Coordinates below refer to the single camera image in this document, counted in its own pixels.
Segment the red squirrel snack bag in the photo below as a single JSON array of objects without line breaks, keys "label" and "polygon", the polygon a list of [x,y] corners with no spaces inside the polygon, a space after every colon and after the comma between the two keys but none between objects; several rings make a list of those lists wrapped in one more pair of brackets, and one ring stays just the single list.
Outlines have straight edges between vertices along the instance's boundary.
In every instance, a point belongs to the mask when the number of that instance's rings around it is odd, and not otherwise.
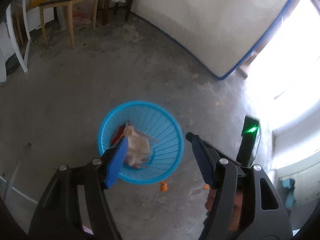
[{"label": "red squirrel snack bag", "polygon": [[125,124],[123,124],[117,128],[116,132],[114,133],[114,135],[112,136],[112,138],[110,140],[110,147],[113,147],[118,143],[118,141],[124,135],[125,129],[130,125],[131,124],[129,122],[126,122]]}]

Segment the orange peel on floor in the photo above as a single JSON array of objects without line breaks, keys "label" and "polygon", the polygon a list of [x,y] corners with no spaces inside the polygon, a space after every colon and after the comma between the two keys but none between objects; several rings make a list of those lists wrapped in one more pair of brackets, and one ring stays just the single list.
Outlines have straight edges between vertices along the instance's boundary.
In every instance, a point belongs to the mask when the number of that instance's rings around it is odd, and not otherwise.
[{"label": "orange peel on floor", "polygon": [[166,181],[161,181],[159,189],[160,189],[161,192],[168,191],[169,187],[168,187],[167,182]]}]

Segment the blue plastic basket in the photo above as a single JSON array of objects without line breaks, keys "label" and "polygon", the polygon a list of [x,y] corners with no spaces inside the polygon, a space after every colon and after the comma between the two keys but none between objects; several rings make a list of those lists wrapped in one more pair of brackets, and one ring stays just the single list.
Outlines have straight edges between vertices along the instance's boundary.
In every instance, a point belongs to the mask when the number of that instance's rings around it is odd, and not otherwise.
[{"label": "blue plastic basket", "polygon": [[150,153],[140,167],[123,164],[118,178],[136,185],[158,183],[180,164],[184,139],[180,125],[163,107],[147,101],[123,103],[111,110],[100,125],[98,148],[102,155],[123,125],[131,125],[148,138]]}]

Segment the white mattress blue trim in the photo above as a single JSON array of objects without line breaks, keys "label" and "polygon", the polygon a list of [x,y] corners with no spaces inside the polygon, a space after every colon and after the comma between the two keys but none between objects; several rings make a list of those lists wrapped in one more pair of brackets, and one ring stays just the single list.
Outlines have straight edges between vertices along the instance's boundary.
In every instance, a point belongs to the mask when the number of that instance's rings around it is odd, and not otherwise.
[{"label": "white mattress blue trim", "polygon": [[293,0],[134,0],[132,12],[225,79],[281,19]]}]

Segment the white side table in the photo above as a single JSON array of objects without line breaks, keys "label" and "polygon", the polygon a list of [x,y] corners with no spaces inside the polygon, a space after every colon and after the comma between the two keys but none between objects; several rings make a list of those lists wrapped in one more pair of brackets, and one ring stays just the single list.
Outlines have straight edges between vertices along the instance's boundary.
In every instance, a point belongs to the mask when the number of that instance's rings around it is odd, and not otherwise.
[{"label": "white side table", "polygon": [[[23,26],[27,37],[26,44],[24,44],[23,40],[19,10],[22,13]],[[10,0],[5,11],[5,19],[14,53],[23,72],[27,73],[31,45],[31,36],[27,21],[27,0]]]}]

